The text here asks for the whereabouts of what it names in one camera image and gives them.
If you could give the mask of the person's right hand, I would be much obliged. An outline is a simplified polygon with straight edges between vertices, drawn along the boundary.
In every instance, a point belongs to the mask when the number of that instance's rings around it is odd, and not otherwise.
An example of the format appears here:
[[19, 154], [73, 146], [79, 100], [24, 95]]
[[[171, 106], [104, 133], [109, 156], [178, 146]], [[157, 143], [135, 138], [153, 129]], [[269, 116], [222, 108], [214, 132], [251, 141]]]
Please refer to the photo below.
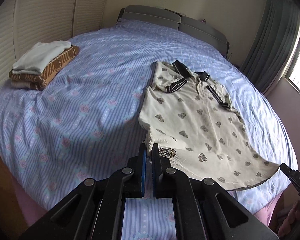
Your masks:
[[291, 210], [288, 213], [288, 216], [285, 218], [282, 225], [279, 227], [279, 230], [278, 230], [279, 237], [288, 235], [292, 230], [293, 223], [300, 221], [300, 207], [299, 207], [300, 204], [299, 204], [299, 202], [300, 201], [298, 200], [293, 204]]

